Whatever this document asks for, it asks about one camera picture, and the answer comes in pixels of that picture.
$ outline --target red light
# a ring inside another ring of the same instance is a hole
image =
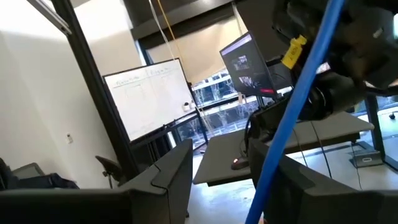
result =
[[[274,93],[274,91],[273,91],[273,90],[270,90],[270,89],[260,89],[260,91],[261,91],[262,93]]]

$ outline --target wall outlet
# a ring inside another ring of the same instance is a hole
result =
[[[70,133],[67,133],[67,143],[71,144],[72,142],[73,142],[72,136],[70,135]]]

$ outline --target whiteboard frame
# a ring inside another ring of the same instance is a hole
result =
[[[124,126],[124,123],[123,123],[123,121],[122,121],[122,119],[121,119],[121,117],[120,117],[120,113],[119,113],[118,107],[116,106],[116,104],[115,104],[115,102],[114,102],[114,99],[113,99],[113,97],[112,97],[112,94],[111,94],[111,92],[110,92],[110,89],[109,89],[108,84],[106,83],[105,78],[106,78],[106,77],[113,76],[113,75],[119,75],[120,73],[124,73],[124,72],[130,72],[130,71],[134,71],[134,70],[137,70],[137,69],[142,69],[142,68],[150,67],[150,66],[153,66],[153,65],[158,65],[158,64],[161,64],[161,63],[165,63],[165,62],[171,62],[171,61],[174,61],[174,60],[178,60],[178,62],[180,63],[180,66],[181,66],[181,69],[182,69],[182,73],[183,73],[183,75],[184,75],[185,83],[187,84],[188,90],[189,90],[189,92],[190,92],[192,98],[194,98],[193,92],[192,92],[192,89],[191,89],[191,86],[189,85],[189,82],[187,81],[187,77],[185,76],[185,72],[184,72],[184,69],[183,69],[183,67],[182,67],[180,58],[169,59],[169,60],[165,60],[165,61],[162,61],[162,62],[157,62],[157,63],[153,63],[153,64],[150,64],[150,65],[143,65],[143,66],[136,67],[136,68],[130,68],[130,69],[127,69],[127,70],[123,70],[123,71],[120,71],[120,72],[114,72],[114,73],[110,73],[110,74],[108,74],[108,75],[103,75],[103,76],[102,76],[102,81],[103,81],[103,85],[104,85],[104,87],[105,87],[105,93],[106,93],[106,96],[108,97],[108,101],[111,103],[111,107],[112,107],[113,113],[115,113],[118,122],[119,122],[119,123],[121,124],[121,126],[123,127],[123,131],[124,131],[124,133],[127,135],[127,139],[129,140],[129,143],[130,143],[130,144],[131,144],[132,142],[136,142],[136,141],[141,140],[142,137],[144,137],[144,136],[146,136],[146,135],[148,135],[148,134],[154,134],[158,129],[160,129],[160,128],[165,128],[165,127],[167,127],[167,126],[170,126],[173,122],[176,122],[176,121],[178,121],[179,119],[184,118],[184,117],[186,117],[186,116],[188,116],[188,115],[192,115],[192,113],[187,113],[187,114],[185,114],[185,115],[183,115],[183,116],[181,116],[181,117],[179,117],[179,118],[177,118],[177,119],[174,119],[173,121],[171,121],[171,122],[169,122],[169,123],[167,123],[167,124],[163,124],[163,126],[160,126],[160,127],[156,128],[156,129],[154,129],[154,130],[152,130],[152,131],[149,131],[148,133],[143,134],[142,136],[140,136],[140,137],[138,137],[138,138],[136,138],[136,139],[130,140],[130,138],[128,137],[127,131],[126,131],[126,127]]]

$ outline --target yellow cable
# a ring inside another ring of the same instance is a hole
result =
[[[181,51],[180,51],[180,47],[178,47],[177,40],[175,39],[173,30],[172,30],[172,28],[171,28],[171,26],[170,26],[170,24],[169,24],[169,20],[167,19],[166,13],[164,13],[164,10],[163,10],[163,7],[162,7],[162,3],[160,3],[160,0],[157,0],[157,3],[158,3],[158,5],[159,5],[159,7],[160,7],[160,10],[162,11],[164,20],[166,21],[167,27],[169,28],[169,31],[170,31],[170,33],[171,33],[171,35],[172,35],[172,38],[173,38],[174,43],[175,43],[175,46],[177,47],[177,51],[178,51],[178,54],[180,55],[181,64],[182,64],[182,67],[183,67],[183,66],[184,66],[184,60],[183,60],[183,58],[182,58],[182,54],[181,54]]]
[[[170,31],[170,33],[172,35],[172,38],[173,38],[174,43],[175,43],[175,46],[177,47],[178,54],[180,55],[180,58],[181,58],[181,65],[182,65],[182,67],[184,67],[184,59],[182,57],[182,54],[181,54],[181,51],[180,51],[180,47],[178,46],[177,40],[175,39],[173,30],[172,30],[172,28],[170,26],[169,20],[167,19],[166,13],[164,13],[164,10],[163,10],[163,7],[162,7],[162,3],[160,2],[160,0],[157,0],[157,3],[159,5],[159,7],[160,7],[160,10],[162,11],[162,15],[163,15],[164,20],[166,21],[167,27],[169,28],[169,31]],[[195,107],[198,109],[199,112],[203,113],[203,115],[204,115],[203,122],[204,122],[205,126],[207,126],[207,129],[209,130],[209,132],[214,136],[213,129],[211,128],[209,122],[206,120],[205,110],[203,108],[200,109],[197,105],[195,105]]]

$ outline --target blue pole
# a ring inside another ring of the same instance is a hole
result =
[[[299,113],[307,100],[311,84],[315,78],[315,72],[328,50],[331,37],[335,31],[344,0],[329,0],[323,15],[319,33],[311,49],[310,55],[305,62],[301,76],[298,78],[295,90],[286,107],[286,111],[275,133],[274,140],[270,146],[259,182],[257,183],[256,194],[252,201],[246,224],[258,223],[262,209],[269,198],[269,187],[278,166],[279,160],[283,155],[284,147],[290,135],[292,135],[294,125]]]

